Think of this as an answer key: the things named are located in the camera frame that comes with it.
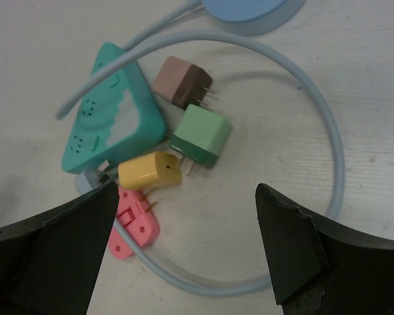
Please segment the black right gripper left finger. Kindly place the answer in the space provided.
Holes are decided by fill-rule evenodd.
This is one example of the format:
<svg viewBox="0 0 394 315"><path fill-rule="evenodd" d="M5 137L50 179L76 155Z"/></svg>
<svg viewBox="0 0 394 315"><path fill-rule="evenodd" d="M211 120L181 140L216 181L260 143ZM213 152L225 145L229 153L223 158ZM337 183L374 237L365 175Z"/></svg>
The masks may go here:
<svg viewBox="0 0 394 315"><path fill-rule="evenodd" d="M0 314L86 314L118 202L110 182L0 227Z"/></svg>

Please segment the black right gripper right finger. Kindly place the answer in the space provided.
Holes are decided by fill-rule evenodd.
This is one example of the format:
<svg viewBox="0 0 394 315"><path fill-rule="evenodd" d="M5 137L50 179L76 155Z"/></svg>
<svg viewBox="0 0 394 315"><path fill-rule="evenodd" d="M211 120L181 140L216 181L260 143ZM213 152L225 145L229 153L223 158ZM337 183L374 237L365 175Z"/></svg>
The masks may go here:
<svg viewBox="0 0 394 315"><path fill-rule="evenodd" d="M266 184L255 201L285 314L394 314L394 240L344 226Z"/></svg>

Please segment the pink socket adapter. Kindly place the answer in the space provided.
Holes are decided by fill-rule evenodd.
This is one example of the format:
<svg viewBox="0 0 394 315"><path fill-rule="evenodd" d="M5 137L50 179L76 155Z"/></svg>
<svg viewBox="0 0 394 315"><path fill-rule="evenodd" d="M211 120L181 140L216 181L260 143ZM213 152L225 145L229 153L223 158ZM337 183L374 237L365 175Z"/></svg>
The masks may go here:
<svg viewBox="0 0 394 315"><path fill-rule="evenodd" d="M125 190L119 186L118 192L116 218L140 248L152 245L160 234L160 226L147 199L141 191ZM110 233L108 248L117 259L126 259L134 255L115 228Z"/></svg>

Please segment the yellow plug adapter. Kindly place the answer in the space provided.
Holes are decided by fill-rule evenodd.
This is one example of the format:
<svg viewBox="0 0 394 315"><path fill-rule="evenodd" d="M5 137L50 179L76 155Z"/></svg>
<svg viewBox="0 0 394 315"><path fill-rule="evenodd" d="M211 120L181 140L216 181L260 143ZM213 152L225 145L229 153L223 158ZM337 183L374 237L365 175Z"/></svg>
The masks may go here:
<svg viewBox="0 0 394 315"><path fill-rule="evenodd" d="M126 190L149 190L182 183L180 159L163 151L124 161L118 165L118 180Z"/></svg>

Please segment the teal triangular power strip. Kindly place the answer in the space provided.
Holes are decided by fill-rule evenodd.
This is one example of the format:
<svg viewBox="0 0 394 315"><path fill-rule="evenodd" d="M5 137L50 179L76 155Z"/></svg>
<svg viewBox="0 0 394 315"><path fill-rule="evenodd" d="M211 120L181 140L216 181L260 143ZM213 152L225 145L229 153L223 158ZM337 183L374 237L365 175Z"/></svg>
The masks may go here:
<svg viewBox="0 0 394 315"><path fill-rule="evenodd" d="M138 62L107 77L81 100L62 156L62 170L79 174L134 158L161 142L166 123Z"/></svg>

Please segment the green two-tone plug adapter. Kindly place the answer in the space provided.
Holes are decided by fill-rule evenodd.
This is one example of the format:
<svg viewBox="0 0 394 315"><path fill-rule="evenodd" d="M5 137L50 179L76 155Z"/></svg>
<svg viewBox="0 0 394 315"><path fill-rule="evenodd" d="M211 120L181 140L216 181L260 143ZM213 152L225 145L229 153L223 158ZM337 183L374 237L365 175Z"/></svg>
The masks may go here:
<svg viewBox="0 0 394 315"><path fill-rule="evenodd" d="M217 163L232 131L232 123L223 115L190 104L171 135L169 147L189 159L193 165L211 169Z"/></svg>

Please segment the brown two-tone plug adapter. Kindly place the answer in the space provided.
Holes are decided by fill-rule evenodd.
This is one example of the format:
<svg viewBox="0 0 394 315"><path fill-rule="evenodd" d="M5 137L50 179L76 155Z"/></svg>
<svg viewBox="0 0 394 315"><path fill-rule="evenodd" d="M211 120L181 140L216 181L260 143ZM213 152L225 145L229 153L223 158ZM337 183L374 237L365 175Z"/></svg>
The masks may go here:
<svg viewBox="0 0 394 315"><path fill-rule="evenodd" d="M204 105L203 99L209 92L213 79L203 68L168 56L151 85L152 92L178 108L188 105Z"/></svg>

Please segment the light blue round power strip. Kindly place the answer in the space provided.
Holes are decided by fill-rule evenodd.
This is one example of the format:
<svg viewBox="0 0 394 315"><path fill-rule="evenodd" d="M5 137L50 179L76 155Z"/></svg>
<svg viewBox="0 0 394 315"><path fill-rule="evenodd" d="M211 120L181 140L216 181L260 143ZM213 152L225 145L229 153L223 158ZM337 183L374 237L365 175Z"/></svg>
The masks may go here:
<svg viewBox="0 0 394 315"><path fill-rule="evenodd" d="M269 33L291 19L305 0L205 0L202 6L222 30L246 37Z"/></svg>

